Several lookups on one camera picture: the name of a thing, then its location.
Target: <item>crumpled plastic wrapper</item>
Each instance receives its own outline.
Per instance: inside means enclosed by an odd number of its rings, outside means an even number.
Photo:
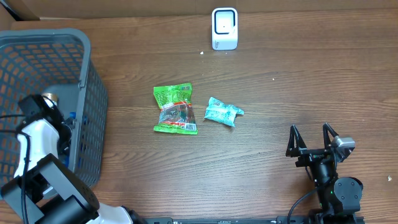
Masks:
[[[237,114],[244,114],[241,108],[234,105],[226,105],[220,100],[211,97],[206,108],[205,118],[235,127],[234,121]]]

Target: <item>light blue wrapper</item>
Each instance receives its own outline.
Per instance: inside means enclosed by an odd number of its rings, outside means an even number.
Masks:
[[[234,121],[237,114],[244,114],[241,108],[226,105],[220,100],[211,97],[206,108],[205,118],[235,127]]]

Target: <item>basket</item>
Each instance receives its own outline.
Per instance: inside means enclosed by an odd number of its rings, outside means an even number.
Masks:
[[[0,32],[0,114],[21,114],[29,94],[54,93],[65,119],[76,114],[64,164],[90,187],[100,177],[108,93],[90,60],[90,41],[80,30]],[[15,129],[22,118],[0,120]],[[19,142],[0,134],[0,187],[14,176]]]

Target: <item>plastic packaging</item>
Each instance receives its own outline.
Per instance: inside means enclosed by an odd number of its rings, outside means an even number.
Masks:
[[[205,118],[235,127],[234,121],[237,114],[244,114],[241,108],[226,105],[220,100],[211,97],[206,108]]]
[[[198,134],[191,94],[191,83],[154,87],[154,96],[160,108],[159,123],[154,131]]]

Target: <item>wooden table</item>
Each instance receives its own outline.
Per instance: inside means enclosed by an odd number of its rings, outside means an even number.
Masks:
[[[98,199],[145,217],[286,215],[313,189],[285,157],[290,125],[323,146],[322,124],[357,142],[340,177],[364,183],[359,215],[398,219],[398,10],[239,15],[239,46],[211,49],[210,16],[16,22],[73,27],[91,40],[109,91]],[[197,136],[153,132],[154,86],[191,82]],[[244,109],[236,128],[205,121],[211,96]],[[317,208],[314,196],[295,214]],[[0,222],[20,219],[3,202]]]

